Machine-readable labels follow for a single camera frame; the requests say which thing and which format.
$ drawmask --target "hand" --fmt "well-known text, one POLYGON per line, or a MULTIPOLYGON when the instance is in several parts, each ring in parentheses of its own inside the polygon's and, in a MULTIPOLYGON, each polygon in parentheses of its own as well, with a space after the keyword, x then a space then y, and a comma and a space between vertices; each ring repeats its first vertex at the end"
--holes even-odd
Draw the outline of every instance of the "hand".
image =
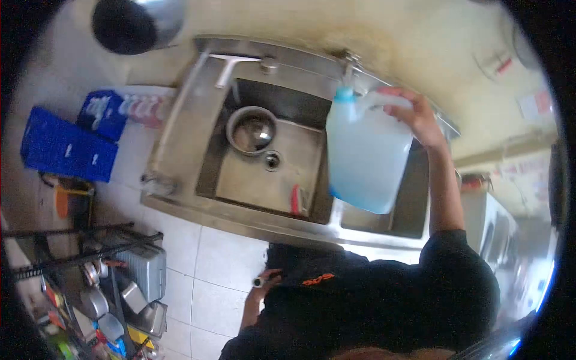
POLYGON ((436 123, 434 111, 422 94, 395 87, 382 87, 378 92, 385 95, 402 96, 412 103, 414 110, 397 105, 386 105, 384 111, 410 127, 414 136, 424 147, 446 144, 444 135, 436 123))
POLYGON ((269 269, 264 270, 262 273, 260 273, 260 275, 258 276, 265 281, 264 286, 253 287, 252 290, 250 290, 250 292, 248 293, 246 301, 256 301, 258 303, 262 301, 262 299, 266 296, 266 294, 268 294, 268 291, 272 289, 272 287, 278 285, 280 281, 282 281, 282 277, 280 275, 275 276, 272 279, 270 279, 270 276, 277 274, 281 271, 282 269, 269 269))

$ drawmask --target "blue crate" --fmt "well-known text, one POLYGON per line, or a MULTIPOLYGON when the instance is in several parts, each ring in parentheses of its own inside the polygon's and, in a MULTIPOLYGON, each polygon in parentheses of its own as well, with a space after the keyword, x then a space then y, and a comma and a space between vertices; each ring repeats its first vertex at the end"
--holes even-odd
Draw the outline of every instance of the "blue crate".
POLYGON ((126 114, 119 112, 124 99, 113 90, 98 90, 89 93, 82 105, 76 124, 112 141, 120 140, 126 114))
POLYGON ((27 168, 106 182, 117 152, 115 144, 40 107, 32 108, 20 147, 27 168))

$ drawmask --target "blue cap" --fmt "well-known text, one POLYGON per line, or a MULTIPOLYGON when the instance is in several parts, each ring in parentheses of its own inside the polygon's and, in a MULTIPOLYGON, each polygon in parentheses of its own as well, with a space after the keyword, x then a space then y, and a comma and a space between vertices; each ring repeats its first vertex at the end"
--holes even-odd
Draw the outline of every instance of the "blue cap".
POLYGON ((334 95, 334 101, 339 103, 356 101, 354 90, 349 86, 338 86, 338 88, 336 88, 336 95, 334 95))

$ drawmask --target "person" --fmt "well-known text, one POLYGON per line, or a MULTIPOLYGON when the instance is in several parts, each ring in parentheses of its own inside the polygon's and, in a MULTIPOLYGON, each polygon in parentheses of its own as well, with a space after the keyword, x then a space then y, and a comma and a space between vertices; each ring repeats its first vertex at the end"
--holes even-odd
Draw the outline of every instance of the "person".
POLYGON ((221 360, 447 359, 490 332, 498 283, 467 245, 454 165, 434 112, 421 94, 378 91, 412 102, 413 109, 384 111, 427 151, 431 236, 419 263, 271 244, 260 274, 267 282, 248 294, 240 332, 221 360))

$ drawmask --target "sink drain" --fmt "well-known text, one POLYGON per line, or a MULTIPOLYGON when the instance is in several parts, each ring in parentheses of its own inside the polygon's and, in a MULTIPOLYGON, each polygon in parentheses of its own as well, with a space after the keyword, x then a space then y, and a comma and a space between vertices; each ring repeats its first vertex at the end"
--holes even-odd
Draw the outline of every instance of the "sink drain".
POLYGON ((270 172, 275 172, 280 166, 280 154, 277 151, 267 151, 264 154, 264 164, 266 165, 266 170, 270 172))

